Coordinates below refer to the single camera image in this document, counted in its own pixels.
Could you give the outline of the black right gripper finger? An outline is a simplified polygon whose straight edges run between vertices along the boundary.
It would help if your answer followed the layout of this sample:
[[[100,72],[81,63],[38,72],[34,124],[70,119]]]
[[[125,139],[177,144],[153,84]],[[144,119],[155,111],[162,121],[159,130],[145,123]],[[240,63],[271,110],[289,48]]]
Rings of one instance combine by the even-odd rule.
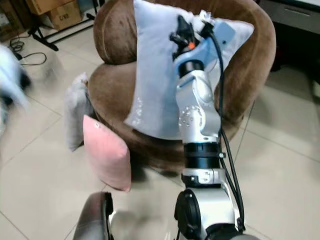
[[[192,35],[192,25],[190,22],[185,20],[182,15],[177,16],[177,29],[176,34],[178,35]]]

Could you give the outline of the large light grey pillow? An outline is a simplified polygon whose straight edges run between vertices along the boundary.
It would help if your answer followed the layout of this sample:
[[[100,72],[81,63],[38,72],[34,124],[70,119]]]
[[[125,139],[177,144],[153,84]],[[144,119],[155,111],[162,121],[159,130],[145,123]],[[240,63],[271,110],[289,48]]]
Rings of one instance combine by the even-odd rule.
[[[179,130],[179,108],[176,101],[178,72],[173,64],[173,53],[178,46],[170,41],[170,34],[178,28],[178,16],[194,23],[194,14],[184,9],[133,0],[137,30],[135,89],[126,125],[149,137],[163,140],[182,140]],[[224,69],[233,55],[252,36],[251,23],[224,18],[213,18],[214,33],[221,47]],[[220,33],[219,26],[227,26]],[[213,43],[206,43],[208,52],[203,61],[211,87],[220,81],[220,66]]]

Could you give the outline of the brown round sofa chair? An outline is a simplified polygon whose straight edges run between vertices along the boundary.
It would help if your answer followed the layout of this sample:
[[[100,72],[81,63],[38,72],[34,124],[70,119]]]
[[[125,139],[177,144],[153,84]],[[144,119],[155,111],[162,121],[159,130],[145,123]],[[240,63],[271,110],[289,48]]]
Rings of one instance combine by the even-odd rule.
[[[265,86],[276,55],[275,27],[254,0],[150,0],[189,12],[254,26],[253,34],[225,66],[222,126],[229,140]],[[87,94],[97,119],[126,142],[131,160],[165,172],[185,166],[182,142],[150,137],[125,124],[134,99],[137,25],[133,0],[109,0],[96,16],[94,45],[103,63],[91,74]]]

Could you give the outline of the small grey pillow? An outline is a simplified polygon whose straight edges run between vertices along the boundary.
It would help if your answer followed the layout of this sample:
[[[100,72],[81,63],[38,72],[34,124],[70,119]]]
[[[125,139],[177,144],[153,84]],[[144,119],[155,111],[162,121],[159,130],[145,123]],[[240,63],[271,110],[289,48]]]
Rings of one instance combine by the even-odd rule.
[[[94,114],[89,100],[88,82],[89,76],[83,72],[73,80],[64,94],[65,142],[71,152],[83,145],[83,117]]]

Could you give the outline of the pink pillow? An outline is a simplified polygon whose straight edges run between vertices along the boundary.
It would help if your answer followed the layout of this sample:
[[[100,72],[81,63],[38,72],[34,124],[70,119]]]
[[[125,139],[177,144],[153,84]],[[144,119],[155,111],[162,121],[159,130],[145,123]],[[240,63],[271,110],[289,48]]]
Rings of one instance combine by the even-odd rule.
[[[109,127],[89,115],[82,119],[83,144],[94,174],[112,189],[130,192],[130,150]]]

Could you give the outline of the dark cabinet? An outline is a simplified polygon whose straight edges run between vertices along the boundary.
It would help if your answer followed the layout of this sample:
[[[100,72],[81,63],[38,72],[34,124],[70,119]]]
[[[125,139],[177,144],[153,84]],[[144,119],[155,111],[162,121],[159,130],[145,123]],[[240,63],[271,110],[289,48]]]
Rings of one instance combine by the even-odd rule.
[[[320,85],[320,0],[257,2],[276,32],[276,57],[270,71],[291,64]]]

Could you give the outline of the dark brown cardboard box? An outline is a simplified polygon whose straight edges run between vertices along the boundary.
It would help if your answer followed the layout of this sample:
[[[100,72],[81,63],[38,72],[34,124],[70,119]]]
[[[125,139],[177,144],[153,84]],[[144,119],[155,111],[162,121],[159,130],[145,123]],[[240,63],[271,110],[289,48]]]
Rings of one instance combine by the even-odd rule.
[[[23,34],[25,28],[10,0],[0,0],[0,9],[0,41],[6,42]]]

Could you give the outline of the printed cardboard box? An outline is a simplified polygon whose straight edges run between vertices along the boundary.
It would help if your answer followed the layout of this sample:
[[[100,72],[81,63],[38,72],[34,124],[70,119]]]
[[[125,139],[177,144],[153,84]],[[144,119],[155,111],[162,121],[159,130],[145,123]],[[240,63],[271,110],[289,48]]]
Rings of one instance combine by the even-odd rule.
[[[55,30],[63,30],[83,20],[82,12],[77,1],[56,7],[46,13],[50,26]]]

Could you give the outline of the plain cardboard box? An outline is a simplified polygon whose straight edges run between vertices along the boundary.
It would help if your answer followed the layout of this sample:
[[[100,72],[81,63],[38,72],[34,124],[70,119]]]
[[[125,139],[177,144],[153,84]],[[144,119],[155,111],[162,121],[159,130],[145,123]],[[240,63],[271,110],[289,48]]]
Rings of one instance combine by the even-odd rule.
[[[48,13],[57,7],[73,2],[73,0],[25,0],[25,2],[29,7],[30,12],[39,16]]]

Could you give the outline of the black metal stand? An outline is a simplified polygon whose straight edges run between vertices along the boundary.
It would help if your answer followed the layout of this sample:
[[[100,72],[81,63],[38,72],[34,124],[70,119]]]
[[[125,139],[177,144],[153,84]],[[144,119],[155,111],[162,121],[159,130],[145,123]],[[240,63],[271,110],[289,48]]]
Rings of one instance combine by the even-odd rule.
[[[28,30],[28,34],[30,34],[35,41],[47,46],[51,50],[58,51],[58,42],[64,41],[65,39],[80,34],[93,27],[96,14],[98,14],[99,8],[105,4],[105,0],[89,1],[93,5],[93,13],[85,13],[84,11],[80,10],[82,14],[82,21],[62,30],[56,30],[51,27],[51,23],[49,22],[46,13],[37,15],[30,12],[32,14],[34,24]]]

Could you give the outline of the grey left robot leg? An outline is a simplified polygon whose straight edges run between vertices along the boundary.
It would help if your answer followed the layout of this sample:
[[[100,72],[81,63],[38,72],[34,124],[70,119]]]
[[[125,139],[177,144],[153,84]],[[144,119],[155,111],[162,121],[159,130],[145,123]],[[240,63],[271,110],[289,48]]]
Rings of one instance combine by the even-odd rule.
[[[109,217],[114,201],[109,192],[90,194],[83,206],[72,240],[114,240]]]

